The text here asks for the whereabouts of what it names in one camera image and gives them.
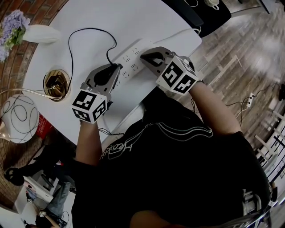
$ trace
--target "mug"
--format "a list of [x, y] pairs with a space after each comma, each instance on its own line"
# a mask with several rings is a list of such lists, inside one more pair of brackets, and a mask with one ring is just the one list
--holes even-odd
[[215, 10], [219, 10], [217, 4], [220, 3], [219, 0], [204, 0], [207, 6], [213, 7]]

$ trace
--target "white lamp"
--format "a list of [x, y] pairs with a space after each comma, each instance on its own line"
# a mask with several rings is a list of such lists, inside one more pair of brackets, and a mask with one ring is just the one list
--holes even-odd
[[[8, 130], [10, 140], [25, 143], [35, 134], [39, 125], [39, 113], [34, 102], [23, 94], [15, 94], [3, 104], [0, 117]], [[0, 132], [0, 138], [7, 139], [7, 132]]]

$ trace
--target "white table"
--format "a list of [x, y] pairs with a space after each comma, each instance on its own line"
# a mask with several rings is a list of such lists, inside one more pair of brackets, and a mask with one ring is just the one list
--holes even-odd
[[[72, 32], [81, 28], [96, 27], [112, 33], [118, 46], [109, 52], [111, 59], [138, 39], [160, 41], [186, 29], [157, 45], [175, 51], [178, 55], [189, 56], [201, 44], [195, 31], [190, 30], [190, 26], [161, 0], [69, 0], [50, 26], [61, 31], [62, 39], [53, 44], [38, 45], [23, 88], [41, 90], [43, 77], [51, 69], [63, 69], [71, 76], [67, 40]], [[61, 102], [34, 94], [26, 95], [53, 126], [77, 144], [80, 124], [70, 106], [89, 72], [107, 63], [106, 51], [113, 45], [113, 40], [106, 33], [87, 30], [74, 34], [70, 44], [74, 57], [70, 95]], [[148, 69], [144, 69], [120, 90], [111, 93], [114, 103], [104, 115], [110, 131], [152, 91], [156, 86], [155, 79]], [[98, 125], [106, 128], [102, 118], [98, 120]], [[106, 135], [100, 133], [100, 137], [103, 141]]]

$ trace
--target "brass object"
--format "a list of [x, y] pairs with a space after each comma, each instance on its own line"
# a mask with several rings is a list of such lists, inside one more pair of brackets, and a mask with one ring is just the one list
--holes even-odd
[[71, 86], [68, 90], [69, 82], [70, 78], [64, 70], [51, 70], [44, 77], [45, 94], [57, 98], [61, 97], [59, 100], [53, 100], [55, 102], [61, 101], [70, 93]]

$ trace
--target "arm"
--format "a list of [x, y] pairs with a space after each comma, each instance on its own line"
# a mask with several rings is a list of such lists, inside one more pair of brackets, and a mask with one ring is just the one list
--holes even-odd
[[236, 117], [205, 84], [196, 83], [189, 91], [205, 124], [215, 134], [225, 135], [241, 131]]
[[81, 163], [96, 166], [102, 154], [97, 123], [82, 121], [76, 148], [75, 159]]
[[49, 217], [48, 215], [45, 215], [45, 217], [53, 225], [53, 228], [59, 228], [59, 225], [57, 225], [57, 223], [51, 217]]

